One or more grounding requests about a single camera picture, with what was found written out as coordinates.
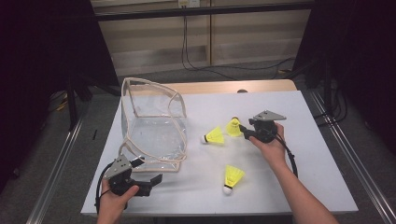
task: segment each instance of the black bar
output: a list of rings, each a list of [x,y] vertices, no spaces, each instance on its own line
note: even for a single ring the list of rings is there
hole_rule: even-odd
[[[182,17],[182,16],[201,16],[216,14],[248,13],[248,12],[265,12],[265,11],[288,11],[311,9],[315,2],[302,3],[283,3],[283,4],[265,4],[253,6],[235,6],[235,7],[190,7],[190,8],[172,8],[151,11],[121,12],[121,13],[99,13],[88,20],[95,21],[122,21],[137,20],[149,18],[165,17]]]

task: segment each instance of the white table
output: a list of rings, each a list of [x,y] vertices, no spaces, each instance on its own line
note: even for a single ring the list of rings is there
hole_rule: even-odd
[[[183,94],[188,116],[188,158],[178,173],[163,173],[149,197],[134,197],[125,216],[264,216],[290,214],[276,177],[260,151],[244,137],[224,134],[224,146],[203,145],[200,136],[216,126],[225,131],[232,117],[252,128],[248,119],[264,109],[286,116],[287,144],[295,155],[299,178],[331,211],[358,211],[332,154],[299,91]],[[81,213],[96,216],[96,183],[105,166],[118,156],[122,141],[120,106]],[[246,172],[231,195],[222,192],[226,164]],[[149,181],[158,173],[133,173]]]

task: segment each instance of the transparent basket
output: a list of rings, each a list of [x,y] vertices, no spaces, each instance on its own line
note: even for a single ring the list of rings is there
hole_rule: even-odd
[[[186,108],[182,96],[162,84],[127,77],[121,90],[123,142],[144,164],[134,172],[177,172],[186,159]]]

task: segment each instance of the person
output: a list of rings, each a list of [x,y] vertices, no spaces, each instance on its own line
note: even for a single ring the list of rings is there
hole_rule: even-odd
[[[284,141],[284,128],[276,123],[277,133]],[[289,203],[294,219],[298,224],[338,223],[330,211],[303,185],[286,164],[285,148],[277,140],[263,143],[253,136],[250,142],[256,146],[267,160]],[[125,204],[137,193],[138,186],[132,186],[122,196],[109,191],[107,180],[102,181],[102,192],[97,223],[118,223]]]

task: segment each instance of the shuttlecock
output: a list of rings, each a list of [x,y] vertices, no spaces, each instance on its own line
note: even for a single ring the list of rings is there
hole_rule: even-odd
[[[210,133],[207,133],[206,135],[202,136],[201,142],[204,144],[207,143],[215,143],[215,144],[224,144],[224,137],[222,135],[221,128],[218,126]]]
[[[233,187],[239,182],[245,172],[233,167],[231,165],[226,165],[225,167],[225,180],[223,191],[225,194],[231,194]]]
[[[241,135],[242,133],[241,130],[239,130],[239,124],[241,124],[241,122],[239,122],[239,119],[237,117],[233,117],[226,126],[227,134],[232,137],[237,137]]]

